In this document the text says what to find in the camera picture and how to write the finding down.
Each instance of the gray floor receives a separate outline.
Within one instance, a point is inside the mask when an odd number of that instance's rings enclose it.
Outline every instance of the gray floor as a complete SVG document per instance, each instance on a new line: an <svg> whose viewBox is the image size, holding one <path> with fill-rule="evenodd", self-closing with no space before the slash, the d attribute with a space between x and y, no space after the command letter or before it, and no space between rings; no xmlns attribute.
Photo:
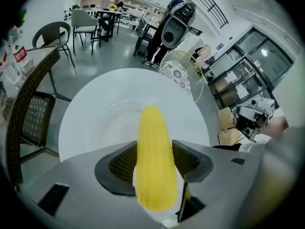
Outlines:
<svg viewBox="0 0 305 229"><path fill-rule="evenodd" d="M89 36L87 36L85 45L82 47L79 35L76 37L75 55L73 55L76 72L64 52L61 52L61 58L52 68L57 90L66 97L73 98L76 93L92 79L116 69L144 68L158 71L157 68L154 69L150 66L141 65L142 58L139 55L133 56L134 47L137 41L137 34L134 31L120 27L119 34L116 34L115 27L114 37L111 38L108 43L102 41L102 46L100 48L98 42L94 44L93 55L91 55L91 44L89 39ZM72 51L72 38L68 45ZM48 75L41 82L38 91L46 93L53 92ZM216 113L218 108L207 85L204 86L203 95L197 104L208 127L210 144L212 146L217 145L218 133L220 132L220 125ZM52 112L47 147L55 151L58 151L58 136L61 120L68 105L68 102L57 99ZM28 146L23 146L21 153L24 155L34 149L35 147L29 148ZM28 188L36 179L58 163L59 160L55 157L40 155L23 164L23 189Z"/></svg>

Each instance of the white machine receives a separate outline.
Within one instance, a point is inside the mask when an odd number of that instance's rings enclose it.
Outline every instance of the white machine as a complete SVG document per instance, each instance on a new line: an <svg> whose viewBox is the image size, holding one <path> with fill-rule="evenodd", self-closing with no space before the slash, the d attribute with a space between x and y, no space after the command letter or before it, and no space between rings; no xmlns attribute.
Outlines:
<svg viewBox="0 0 305 229"><path fill-rule="evenodd" d="M268 98L252 100L248 105L238 105L234 113L234 126L241 131L249 140L262 131L275 110L275 101Z"/></svg>

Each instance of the ceiling light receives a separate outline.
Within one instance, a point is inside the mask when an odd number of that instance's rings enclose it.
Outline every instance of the ceiling light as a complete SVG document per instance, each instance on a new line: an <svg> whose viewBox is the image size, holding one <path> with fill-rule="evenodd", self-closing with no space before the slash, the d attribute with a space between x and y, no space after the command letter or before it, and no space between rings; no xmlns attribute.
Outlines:
<svg viewBox="0 0 305 229"><path fill-rule="evenodd" d="M265 56L265 57L268 56L268 52L267 52L267 50L264 49L264 48L261 50L261 53L262 53L262 55Z"/></svg>

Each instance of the railing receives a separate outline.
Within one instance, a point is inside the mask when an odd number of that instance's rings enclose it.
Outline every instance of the railing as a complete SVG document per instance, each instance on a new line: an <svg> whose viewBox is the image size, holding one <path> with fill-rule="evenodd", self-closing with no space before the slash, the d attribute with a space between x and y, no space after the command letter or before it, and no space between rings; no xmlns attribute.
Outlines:
<svg viewBox="0 0 305 229"><path fill-rule="evenodd" d="M218 7L214 0L197 0L200 2L205 10L211 15L219 28L222 28L225 24L228 24L228 20L225 17L224 13Z"/></svg>

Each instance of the table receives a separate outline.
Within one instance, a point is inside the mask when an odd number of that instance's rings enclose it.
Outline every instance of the table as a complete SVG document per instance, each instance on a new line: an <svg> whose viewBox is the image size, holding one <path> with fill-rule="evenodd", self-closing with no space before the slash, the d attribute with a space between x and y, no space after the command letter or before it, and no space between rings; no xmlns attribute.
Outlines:
<svg viewBox="0 0 305 229"><path fill-rule="evenodd" d="M141 109L148 104L161 108L171 140L209 146L202 114L187 92L159 73L144 69L120 69L92 80L70 103L59 133L61 162L98 148L137 140L137 121ZM118 120L114 118L114 121L118 121L114 122L114 126L104 124L110 122L108 116L124 113L126 108L134 112ZM130 126L124 126L120 121L128 122ZM94 135L103 128L103 133L108 136L102 141L97 140Z"/></svg>
<svg viewBox="0 0 305 229"><path fill-rule="evenodd" d="M20 88L17 89L1 75L4 89L11 101L7 101L5 109L0 114L0 146L1 156L13 186L22 183L20 166L20 136L23 121L33 93L47 73L51 76L51 67L59 60L60 54L56 46L45 46L27 50L33 60L33 69L26 75Z"/></svg>
<svg viewBox="0 0 305 229"><path fill-rule="evenodd" d="M101 17L104 13L107 13L109 14L112 19L110 18L109 19L109 23L111 23L111 34L109 35L109 37L112 37L113 36L113 29L114 29L114 18L117 14L123 14L122 12L117 12L117 11L108 11L108 10L89 10L90 11L93 11L93 12L96 12L96 15L95 17L98 18L99 14L101 14Z"/></svg>

